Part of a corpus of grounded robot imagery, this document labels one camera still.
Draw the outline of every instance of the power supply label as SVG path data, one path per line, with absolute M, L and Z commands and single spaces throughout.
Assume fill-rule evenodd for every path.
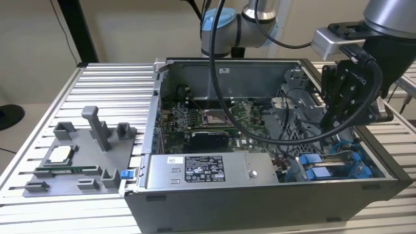
M 226 181 L 223 156 L 184 157 L 184 179 L 188 183 Z

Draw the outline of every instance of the white wall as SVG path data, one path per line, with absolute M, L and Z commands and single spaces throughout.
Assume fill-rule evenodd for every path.
M 280 41 L 299 45 L 310 42 L 316 28 L 327 27 L 330 23 L 363 20 L 363 12 L 368 0 L 282 0 L 290 1 L 290 14 L 282 25 Z M 322 61 L 311 47 L 298 50 L 278 48 L 279 58 L 307 58 Z
M 240 10 L 246 4 L 246 0 L 228 0 L 226 6 Z M 152 62 L 202 55 L 200 23 L 187 2 L 83 0 L 82 6 L 102 61 Z M 247 56 L 264 57 L 266 50 L 248 50 Z

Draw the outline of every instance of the motherboard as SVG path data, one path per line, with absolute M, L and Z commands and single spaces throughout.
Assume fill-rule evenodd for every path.
M 252 133 L 267 137 L 259 101 L 254 98 L 234 99 L 228 100 L 228 105 L 235 119 Z M 239 132 L 218 103 L 188 98 L 163 111 L 163 123 L 166 153 L 276 153 L 275 146 L 259 143 Z

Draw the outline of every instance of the blue clip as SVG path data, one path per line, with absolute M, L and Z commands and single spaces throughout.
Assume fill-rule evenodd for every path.
M 134 179 L 135 178 L 135 171 L 124 170 L 120 173 L 120 179 Z
M 358 152 L 352 153 L 352 158 L 354 158 L 355 161 L 360 161 L 362 160 L 362 157 L 360 157 Z

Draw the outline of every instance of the slotted aluminum surface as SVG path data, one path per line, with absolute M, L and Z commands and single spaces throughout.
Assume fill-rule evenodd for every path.
M 320 70 L 326 63 L 315 63 Z M 140 233 L 128 206 L 118 194 L 76 195 L 60 197 L 22 197 L 22 186 L 30 180 L 30 172 L 38 159 L 46 155 L 52 142 L 52 127 L 58 120 L 75 121 L 78 127 L 87 127 L 79 118 L 86 104 L 100 107 L 99 116 L 111 122 L 128 121 L 139 130 L 130 163 L 140 163 L 142 133 L 147 117 L 148 97 L 152 94 L 151 64 L 91 64 L 75 73 L 74 81 L 60 94 L 62 100 L 52 104 L 51 113 L 42 120 L 44 126 L 34 131 L 34 140 L 19 151 L 12 164 L 11 176 L 2 189 L 0 233 Z M 388 152 L 416 181 L 416 129 L 395 113 L 395 120 L 368 126 Z M 327 223 L 279 227 L 226 234 L 275 233 L 343 233 L 387 234 L 415 233 L 416 230 L 416 182 L 392 200 L 372 203 L 346 223 Z

